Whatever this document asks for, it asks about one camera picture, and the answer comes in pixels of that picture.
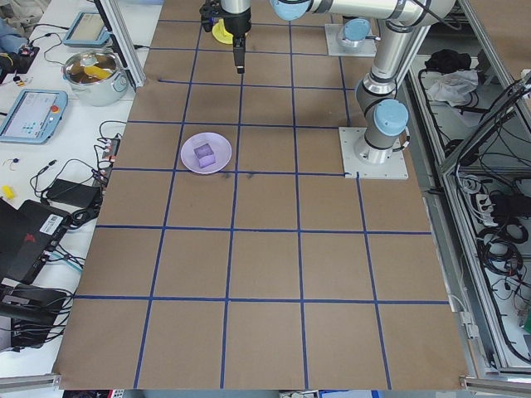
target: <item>metal mounting plate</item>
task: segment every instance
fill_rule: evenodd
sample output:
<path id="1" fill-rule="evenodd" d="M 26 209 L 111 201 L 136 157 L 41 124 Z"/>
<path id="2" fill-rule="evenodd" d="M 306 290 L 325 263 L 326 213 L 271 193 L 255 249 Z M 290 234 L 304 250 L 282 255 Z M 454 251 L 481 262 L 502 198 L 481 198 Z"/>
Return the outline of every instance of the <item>metal mounting plate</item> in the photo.
<path id="1" fill-rule="evenodd" d="M 343 47 L 338 43 L 337 36 L 341 30 L 341 24 L 327 23 L 324 25 L 324 32 L 326 34 L 326 44 L 329 48 L 329 56 L 359 56 L 372 57 L 376 54 L 376 45 L 374 40 L 366 40 L 363 44 L 356 48 Z"/>
<path id="2" fill-rule="evenodd" d="M 370 165 L 363 163 L 354 153 L 354 144 L 365 134 L 366 128 L 340 127 L 341 154 L 346 178 L 360 178 L 378 180 L 407 180 L 406 162 L 402 152 L 394 152 L 384 164 Z"/>

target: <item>black laptop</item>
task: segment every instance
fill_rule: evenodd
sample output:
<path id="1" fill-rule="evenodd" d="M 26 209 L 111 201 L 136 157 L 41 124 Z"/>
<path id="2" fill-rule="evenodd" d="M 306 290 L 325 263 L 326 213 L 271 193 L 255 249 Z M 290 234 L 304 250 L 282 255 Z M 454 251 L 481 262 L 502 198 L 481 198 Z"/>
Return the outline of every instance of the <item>black laptop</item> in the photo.
<path id="1" fill-rule="evenodd" d="M 0 199 L 0 282 L 31 284 L 66 233 L 70 213 L 37 201 L 17 210 Z"/>

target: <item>blue tape grid line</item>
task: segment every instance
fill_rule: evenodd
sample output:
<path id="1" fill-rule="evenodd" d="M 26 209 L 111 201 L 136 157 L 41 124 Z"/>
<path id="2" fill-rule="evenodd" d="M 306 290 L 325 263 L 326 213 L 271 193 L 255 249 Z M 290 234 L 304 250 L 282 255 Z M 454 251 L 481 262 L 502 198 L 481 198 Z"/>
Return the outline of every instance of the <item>blue tape grid line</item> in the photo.
<path id="1" fill-rule="evenodd" d="M 413 235 L 413 236 L 430 236 L 431 232 L 425 231 L 336 231 L 336 230 L 305 230 L 305 229 L 260 229 L 260 228 L 223 228 L 215 226 L 118 226 L 100 224 L 97 229 L 115 229 L 115 230 L 176 230 L 176 231 L 220 231 L 220 232 L 265 232 L 265 233 L 302 233 L 302 234 L 330 234 L 330 235 Z"/>
<path id="2" fill-rule="evenodd" d="M 238 298 L 238 297 L 173 297 L 173 296 L 110 296 L 100 294 L 75 294 L 83 300 L 137 300 L 137 301 L 195 301 L 217 303 L 317 303 L 317 304 L 377 304 L 377 305 L 449 305 L 447 300 L 348 300 L 333 298 Z"/>
<path id="3" fill-rule="evenodd" d="M 197 34 L 196 49 L 199 47 L 200 40 L 201 40 L 201 27 L 199 27 L 199 33 Z M 188 104 L 189 104 L 189 100 L 190 100 L 190 91 L 192 90 L 193 72 L 195 70 L 196 62 L 197 62 L 197 51 L 196 51 L 196 53 L 194 55 L 193 63 L 192 63 L 192 71 L 190 72 L 190 85 L 188 86 L 186 103 L 184 105 L 183 120 L 186 119 L 186 113 L 188 111 Z M 162 250 L 163 250 L 165 230 L 166 230 L 166 225 L 168 223 L 168 213 L 169 213 L 169 208 L 170 208 L 170 205 L 171 205 L 172 195 L 173 195 L 173 187 L 174 187 L 174 183 L 175 183 L 175 178 L 177 176 L 177 173 L 176 173 L 175 170 L 177 169 L 178 154 L 179 154 L 178 150 L 179 150 L 179 148 L 181 146 L 181 141 L 183 139 L 183 131 L 184 131 L 184 124 L 181 125 L 181 130 L 179 132 L 178 146 L 177 146 L 177 150 L 176 150 L 176 153 L 175 153 L 175 160 L 173 161 L 172 178 L 171 178 L 171 182 L 170 182 L 170 186 L 169 186 L 169 190 L 168 190 L 168 200 L 166 202 L 166 209 L 164 211 L 162 233 L 160 235 L 160 241 L 158 243 L 157 259 L 156 259 L 155 267 L 154 267 L 154 270 L 153 270 L 153 278 L 151 279 L 151 289 L 149 291 L 149 301 L 148 301 L 148 307 L 147 307 L 147 310 L 146 310 L 146 317 L 145 317 L 145 321 L 144 321 L 144 331 L 143 331 L 143 334 L 142 334 L 142 341 L 140 343 L 140 349 L 139 349 L 139 359 L 138 359 L 138 362 L 137 362 L 136 372 L 135 372 L 135 375 L 134 375 L 134 389 L 137 389 L 138 386 L 139 386 L 139 378 L 140 378 L 140 372 L 141 372 L 141 369 L 142 369 L 142 360 L 144 358 L 144 349 L 145 349 L 145 344 L 146 344 L 146 337 L 148 335 L 149 318 L 151 316 L 151 306 L 152 306 L 152 303 L 153 303 L 153 296 L 154 296 L 154 293 L 155 293 L 155 285 L 157 283 L 158 266 L 159 266 L 159 263 L 160 263 L 160 257 L 162 255 Z"/>
<path id="4" fill-rule="evenodd" d="M 387 354 L 385 351 L 385 342 L 383 339 L 382 319 L 380 317 L 380 308 L 378 306 L 378 295 L 376 291 L 376 283 L 374 280 L 373 262 L 371 260 L 371 248 L 370 248 L 369 240 L 368 240 L 367 222 L 365 220 L 365 208 L 363 205 L 362 185 L 361 185 L 361 182 L 359 181 L 359 173 L 356 178 L 356 188 L 358 189 L 359 208 L 360 208 L 361 215 L 362 215 L 363 237 L 365 239 L 365 249 L 367 251 L 368 271 L 371 277 L 371 286 L 373 288 L 374 310 L 376 312 L 376 322 L 378 325 L 378 335 L 380 338 L 380 346 L 382 347 L 382 359 L 383 359 L 383 366 L 385 370 L 385 378 L 387 382 L 387 389 L 391 390 L 392 389 L 391 375 L 389 374 L 389 365 L 387 363 Z"/>
<path id="5" fill-rule="evenodd" d="M 227 285 L 225 287 L 225 307 L 223 312 L 223 335 L 222 335 L 222 365 L 219 381 L 219 388 L 225 387 L 225 364 L 227 358 L 227 324 L 229 318 L 229 297 L 231 291 L 231 266 L 232 266 L 232 247 L 234 245 L 234 224 L 236 220 L 236 202 L 238 192 L 238 167 L 240 162 L 240 132 L 241 132 L 241 107 L 243 105 L 243 76 L 241 77 L 240 86 L 240 104 L 238 106 L 238 128 L 236 131 L 236 154 L 234 161 L 234 192 L 232 193 L 232 215 L 231 215 L 231 230 L 229 237 L 229 255 L 227 261 Z"/>
<path id="6" fill-rule="evenodd" d="M 173 20 L 161 20 L 162 22 L 190 22 L 191 21 L 173 21 Z M 290 56 L 290 77 L 291 77 L 291 85 L 290 86 L 271 86 L 271 85 L 246 85 L 244 84 L 244 78 L 241 77 L 241 83 L 239 85 L 233 85 L 233 84 L 217 84 L 217 83 L 201 83 L 201 82 L 193 82 L 193 75 L 195 71 L 195 67 L 197 64 L 197 54 L 199 51 L 215 51 L 215 52 L 231 52 L 229 50 L 210 50 L 210 49 L 200 49 L 200 41 L 201 41 L 201 30 L 198 34 L 197 38 L 197 44 L 195 49 L 189 49 L 189 48 L 174 48 L 174 49 L 168 49 L 168 48 L 155 48 L 152 47 L 151 50 L 185 50 L 185 51 L 195 51 L 193 63 L 192 63 L 192 70 L 190 75 L 190 81 L 173 81 L 173 80 L 160 80 L 164 83 L 169 84 L 181 84 L 181 85 L 188 85 L 188 94 L 186 99 L 186 104 L 183 111 L 183 121 L 150 121 L 150 120 L 130 120 L 130 123 L 146 123 L 146 124 L 180 124 L 180 134 L 179 134 L 179 140 L 178 140 L 178 147 L 177 147 L 177 153 L 175 155 L 173 169 L 142 169 L 142 168 L 128 168 L 128 167 L 116 167 L 116 170 L 120 171 L 146 171 L 146 172 L 171 172 L 172 178 L 171 178 L 171 185 L 169 187 L 168 192 L 168 201 L 164 213 L 164 219 L 163 219 L 163 225 L 162 226 L 113 226 L 113 225 L 99 225 L 98 228 L 138 228 L 138 229 L 156 229 L 161 230 L 161 237 L 158 245 L 158 253 L 157 253 L 157 259 L 155 263 L 155 267 L 153 270 L 153 278 L 151 283 L 151 288 L 149 292 L 149 296 L 106 296 L 106 295 L 90 295 L 90 294 L 78 294 L 76 295 L 76 298 L 78 299 L 91 299 L 91 300 L 141 300 L 141 301 L 148 301 L 148 306 L 146 310 L 146 317 L 144 321 L 144 331 L 143 336 L 141 340 L 141 345 L 139 349 L 139 358 L 134 378 L 134 388 L 138 388 L 139 384 L 139 377 L 141 373 L 142 368 L 142 360 L 144 356 L 144 349 L 145 349 L 145 343 L 146 343 L 146 337 L 148 334 L 149 329 L 149 319 L 151 314 L 151 308 L 153 301 L 180 301 L 180 302 L 218 302 L 218 303 L 224 303 L 224 316 L 223 316 L 223 336 L 222 336 L 222 358 L 221 358 L 221 374 L 220 374 L 220 388 L 224 388 L 225 384 L 225 362 L 226 362 L 226 355 L 227 355 L 227 325 L 228 325 L 228 317 L 229 317 L 229 303 L 298 303 L 300 305 L 300 316 L 301 316 L 301 336 L 302 336 L 302 351 L 303 351 L 303 367 L 304 367 L 304 388 L 309 388 L 309 369 L 308 369 L 308 360 L 307 360 L 307 352 L 306 352 L 306 336 L 305 336 L 305 319 L 304 319 L 304 305 L 306 303 L 341 303 L 341 304 L 372 304 L 374 305 L 375 311 L 376 311 L 376 318 L 378 322 L 378 334 L 382 349 L 382 359 L 383 364 L 385 368 L 385 374 L 386 374 L 386 380 L 387 380 L 387 388 L 392 388 L 391 383 L 391 377 L 389 373 L 389 368 L 387 364 L 387 355 L 385 351 L 385 343 L 383 339 L 383 333 L 382 333 L 382 322 L 380 319 L 380 312 L 379 312 L 379 306 L 382 305 L 448 305 L 448 301 L 431 301 L 431 300 L 378 300 L 377 291 L 376 291 L 376 285 L 374 281 L 374 275 L 373 275 L 373 266 L 371 261 L 371 253 L 370 253 L 370 247 L 369 247 L 369 240 L 368 237 L 370 235 L 431 235 L 431 232 L 425 232 L 425 231 L 367 231 L 367 225 L 365 221 L 365 214 L 364 214 L 364 207 L 363 207 L 363 195 L 361 191 L 361 185 L 359 181 L 359 176 L 356 179 L 356 187 L 358 190 L 358 196 L 359 196 L 359 204 L 360 204 L 360 211 L 362 215 L 362 223 L 363 223 L 363 230 L 362 231 L 314 231 L 314 230 L 303 230 L 301 228 L 301 221 L 300 221 L 300 190 L 299 190 L 299 176 L 330 176 L 330 177 L 343 177 L 343 174 L 337 174 L 337 173 L 308 173 L 308 172 L 299 172 L 299 164 L 298 164 L 298 146 L 297 146 L 297 129 L 298 128 L 304 128 L 304 129 L 337 129 L 336 126 L 299 126 L 296 124 L 296 112 L 295 112 L 295 90 L 342 90 L 344 95 L 344 101 L 345 101 L 345 112 L 347 116 L 348 125 L 350 125 L 350 114 L 349 114 L 349 108 L 348 108 L 348 92 L 354 91 L 354 89 L 349 89 L 346 86 L 345 83 L 345 77 L 344 77 L 344 71 L 343 71 L 343 62 L 339 58 L 339 69 L 341 73 L 342 78 L 342 87 L 340 88 L 330 88 L 330 87 L 299 87 L 295 86 L 295 78 L 294 78 L 294 62 L 293 62 L 293 56 L 326 56 L 327 54 L 306 54 L 306 53 L 295 53 L 293 52 L 293 42 L 292 42 L 292 28 L 293 27 L 311 27 L 311 28 L 319 28 L 322 29 L 322 27 L 314 27 L 314 26 L 301 26 L 301 25 L 292 25 L 291 23 L 289 25 L 284 24 L 257 24 L 255 25 L 271 25 L 271 26 L 286 26 L 289 27 L 289 38 L 290 38 L 290 52 L 280 52 L 280 51 L 248 51 L 250 53 L 264 53 L 264 54 L 282 54 L 282 55 L 289 55 Z M 239 86 L 240 87 L 240 104 L 239 104 L 239 116 L 238 116 L 238 123 L 237 124 L 221 124 L 221 123 L 190 123 L 186 122 L 186 114 L 188 111 L 188 104 L 189 104 L 189 98 L 190 98 L 190 92 L 193 85 L 222 85 L 222 86 Z M 241 108 L 242 108 L 242 102 L 243 102 L 243 89 L 244 87 L 273 87 L 273 88 L 280 88 L 280 89 L 291 89 L 292 94 L 292 113 L 293 113 L 293 124 L 292 125 L 261 125 L 261 124 L 243 124 L 241 122 Z M 189 172 L 188 170 L 182 170 L 178 169 L 178 153 L 179 149 L 181 147 L 181 142 L 183 139 L 183 130 L 184 127 L 187 124 L 208 124 L 208 125 L 231 125 L 237 127 L 237 135 L 236 135 L 236 165 L 235 165 L 235 171 L 233 172 L 225 172 L 229 174 L 235 175 L 235 181 L 234 181 L 234 192 L 233 192 L 233 203 L 232 203 L 232 215 L 231 215 L 231 227 L 230 228 L 208 228 L 208 227 L 186 227 L 186 226 L 167 226 L 168 222 L 168 213 L 169 208 L 171 204 L 171 199 L 173 195 L 173 188 L 175 186 L 175 180 L 177 178 L 177 175 L 180 172 Z M 239 171 L 238 170 L 238 155 L 239 155 L 239 145 L 240 145 L 240 133 L 241 128 L 246 126 L 252 126 L 252 127 L 281 127 L 281 128 L 291 128 L 293 129 L 294 134 L 294 144 L 295 144 L 295 172 L 253 172 L 253 171 Z M 238 183 L 238 176 L 239 174 L 273 174 L 273 175 L 294 175 L 295 176 L 295 194 L 296 194 L 296 210 L 297 210 L 297 229 L 296 230 L 261 230 L 261 229 L 244 229 L 244 228 L 235 228 L 235 217 L 236 217 L 236 200 L 237 200 L 237 183 Z M 162 255 L 162 248 L 163 248 L 163 241 L 164 241 L 164 235 L 166 230 L 183 230 L 183 231 L 226 231 L 230 233 L 230 240 L 229 240 L 229 255 L 228 255 L 228 261 L 227 261 L 227 281 L 226 281 L 226 292 L 225 297 L 170 297 L 170 296 L 155 296 L 154 290 L 156 286 L 156 280 L 157 280 L 157 274 L 158 274 L 158 266 L 160 262 L 160 258 Z M 300 298 L 231 298 L 230 297 L 230 282 L 231 282 L 231 254 L 232 254 L 232 246 L 233 246 L 233 239 L 234 239 L 234 233 L 237 231 L 246 231 L 246 232 L 275 232 L 275 233 L 297 233 L 298 237 L 298 252 L 299 252 L 299 274 L 300 274 Z M 347 299 L 316 299 L 316 298 L 306 298 L 304 296 L 304 264 L 303 264 L 303 256 L 302 256 L 302 239 L 301 236 L 303 233 L 324 233 L 324 234 L 360 234 L 364 235 L 365 238 L 365 245 L 366 245 L 366 251 L 368 256 L 368 268 L 370 272 L 371 277 L 371 284 L 373 289 L 373 299 L 369 300 L 347 300 Z"/>
<path id="7" fill-rule="evenodd" d="M 290 26 L 290 54 L 293 54 L 293 35 Z M 304 375 L 304 388 L 309 389 L 309 377 L 308 377 L 308 353 L 306 350 L 306 321 L 304 316 L 304 267 L 302 258 L 302 236 L 300 233 L 300 190 L 299 190 L 299 156 L 297 146 L 297 116 L 295 112 L 295 76 L 294 76 L 293 56 L 290 56 L 290 79 L 291 79 L 291 111 L 293 120 L 293 143 L 294 143 L 294 155 L 295 155 L 295 198 L 296 198 L 296 210 L 297 210 L 297 254 L 299 261 L 299 289 L 300 289 L 300 325 L 301 325 L 301 337 L 302 337 L 302 366 Z"/>

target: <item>purple cube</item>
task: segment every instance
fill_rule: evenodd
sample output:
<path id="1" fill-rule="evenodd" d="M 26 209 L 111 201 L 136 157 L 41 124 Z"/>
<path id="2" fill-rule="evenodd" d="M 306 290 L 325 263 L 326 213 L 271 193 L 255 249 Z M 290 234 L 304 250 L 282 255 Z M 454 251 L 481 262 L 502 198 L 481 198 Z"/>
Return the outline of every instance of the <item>purple cube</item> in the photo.
<path id="1" fill-rule="evenodd" d="M 196 158 L 199 161 L 199 167 L 205 168 L 216 162 L 216 156 L 214 156 L 214 151 L 210 148 L 210 145 L 207 143 L 201 145 L 198 148 L 193 150 L 196 154 Z"/>

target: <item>cooking pot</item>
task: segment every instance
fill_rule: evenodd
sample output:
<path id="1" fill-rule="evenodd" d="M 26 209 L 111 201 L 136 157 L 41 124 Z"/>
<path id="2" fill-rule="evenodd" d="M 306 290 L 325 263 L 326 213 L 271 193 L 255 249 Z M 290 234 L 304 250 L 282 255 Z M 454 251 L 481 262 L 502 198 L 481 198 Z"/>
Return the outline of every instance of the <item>cooking pot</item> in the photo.
<path id="1" fill-rule="evenodd" d="M 94 106 L 114 103 L 129 87 L 124 68 L 110 51 L 76 54 L 65 63 L 62 71 L 76 96 Z"/>

